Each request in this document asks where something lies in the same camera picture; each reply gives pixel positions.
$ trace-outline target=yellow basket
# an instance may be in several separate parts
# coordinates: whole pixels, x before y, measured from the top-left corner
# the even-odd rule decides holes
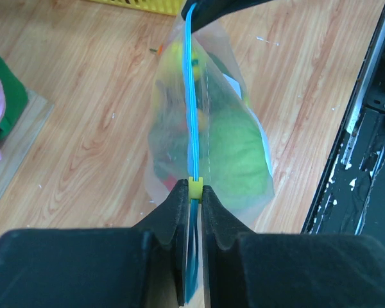
[[[90,0],[136,10],[144,10],[166,15],[177,15],[184,0]]]

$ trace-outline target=translucent plastic bag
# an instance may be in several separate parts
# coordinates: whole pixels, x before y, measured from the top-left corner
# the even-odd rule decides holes
[[[161,204],[176,181],[188,178],[184,21],[175,22],[164,45],[152,92],[153,122],[144,181]],[[218,23],[192,38],[192,67],[198,108],[200,176],[222,204],[250,226],[273,197],[266,135],[250,100],[228,35]]]

